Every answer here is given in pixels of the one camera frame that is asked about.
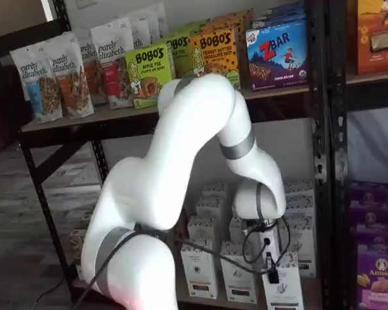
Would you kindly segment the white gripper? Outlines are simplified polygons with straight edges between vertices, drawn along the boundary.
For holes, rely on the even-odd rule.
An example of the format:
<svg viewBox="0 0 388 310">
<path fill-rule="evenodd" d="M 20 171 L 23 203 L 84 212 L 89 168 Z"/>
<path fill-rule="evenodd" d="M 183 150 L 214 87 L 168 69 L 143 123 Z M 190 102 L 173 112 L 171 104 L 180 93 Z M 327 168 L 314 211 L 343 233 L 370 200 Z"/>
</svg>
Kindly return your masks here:
<svg viewBox="0 0 388 310">
<path fill-rule="evenodd" d="M 265 229 L 259 233 L 261 249 L 258 257 L 266 258 L 266 274 L 270 284 L 277 283 L 277 269 L 273 258 L 276 258 L 276 227 Z"/>
</svg>

